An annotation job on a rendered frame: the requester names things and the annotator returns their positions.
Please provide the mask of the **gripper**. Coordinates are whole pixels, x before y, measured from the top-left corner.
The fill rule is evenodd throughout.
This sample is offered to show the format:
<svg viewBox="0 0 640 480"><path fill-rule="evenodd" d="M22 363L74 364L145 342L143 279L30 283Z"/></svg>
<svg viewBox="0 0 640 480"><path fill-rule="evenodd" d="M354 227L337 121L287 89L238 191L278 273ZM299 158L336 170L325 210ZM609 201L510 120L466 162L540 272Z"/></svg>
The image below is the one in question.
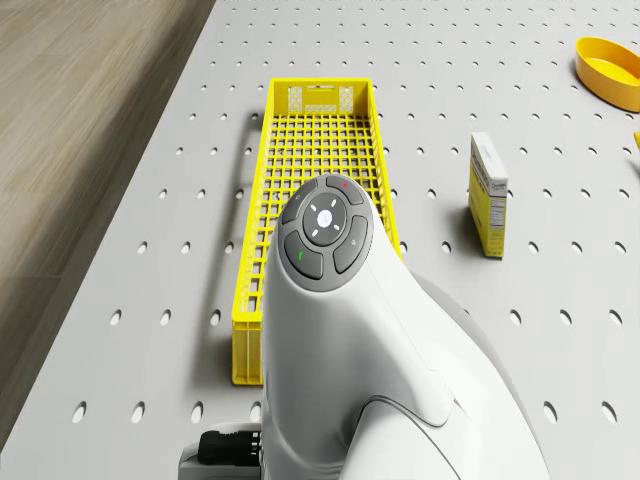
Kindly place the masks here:
<svg viewBox="0 0 640 480"><path fill-rule="evenodd" d="M183 449L178 480L262 480L260 422L224 422Z"/></svg>

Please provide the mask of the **yellow basket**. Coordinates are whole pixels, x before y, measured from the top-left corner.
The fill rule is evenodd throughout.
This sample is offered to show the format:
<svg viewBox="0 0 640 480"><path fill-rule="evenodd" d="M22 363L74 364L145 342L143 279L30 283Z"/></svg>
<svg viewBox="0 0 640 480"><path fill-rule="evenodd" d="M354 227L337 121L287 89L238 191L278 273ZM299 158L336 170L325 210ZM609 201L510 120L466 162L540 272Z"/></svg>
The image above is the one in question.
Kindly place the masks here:
<svg viewBox="0 0 640 480"><path fill-rule="evenodd" d="M400 246L371 81L272 79L232 309L236 385L262 382L263 279L276 220L294 192L322 174L342 174L358 183L392 246Z"/></svg>

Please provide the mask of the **yellow white box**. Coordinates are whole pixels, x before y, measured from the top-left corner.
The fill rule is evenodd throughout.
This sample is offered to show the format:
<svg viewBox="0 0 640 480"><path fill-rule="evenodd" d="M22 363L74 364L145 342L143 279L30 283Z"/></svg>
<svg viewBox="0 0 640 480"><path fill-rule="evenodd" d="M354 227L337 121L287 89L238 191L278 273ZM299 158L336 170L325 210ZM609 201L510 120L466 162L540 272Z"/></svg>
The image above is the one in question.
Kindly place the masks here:
<svg viewBox="0 0 640 480"><path fill-rule="evenodd" d="M473 132L470 143L468 205L484 254L502 258L508 174L486 132Z"/></svg>

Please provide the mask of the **yellow bowl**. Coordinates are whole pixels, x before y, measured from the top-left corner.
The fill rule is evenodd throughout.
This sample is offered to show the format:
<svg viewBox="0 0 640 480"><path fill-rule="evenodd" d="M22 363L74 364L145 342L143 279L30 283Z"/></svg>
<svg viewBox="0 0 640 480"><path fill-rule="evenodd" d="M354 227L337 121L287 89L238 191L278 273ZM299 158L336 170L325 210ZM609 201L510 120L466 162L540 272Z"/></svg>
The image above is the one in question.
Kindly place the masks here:
<svg viewBox="0 0 640 480"><path fill-rule="evenodd" d="M640 113L640 55L613 41L576 41L576 72L595 95L621 109Z"/></svg>

